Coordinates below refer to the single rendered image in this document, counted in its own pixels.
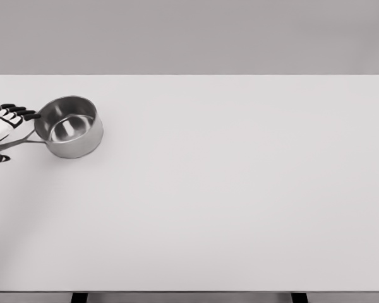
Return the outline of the silver steel pot with handle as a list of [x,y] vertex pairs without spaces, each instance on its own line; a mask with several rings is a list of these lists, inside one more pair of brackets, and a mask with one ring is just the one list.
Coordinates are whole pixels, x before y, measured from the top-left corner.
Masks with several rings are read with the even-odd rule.
[[92,153],[101,143],[104,127],[95,105],[75,95],[45,104],[33,130],[18,140],[1,143],[0,152],[22,143],[42,143],[57,157],[75,159]]

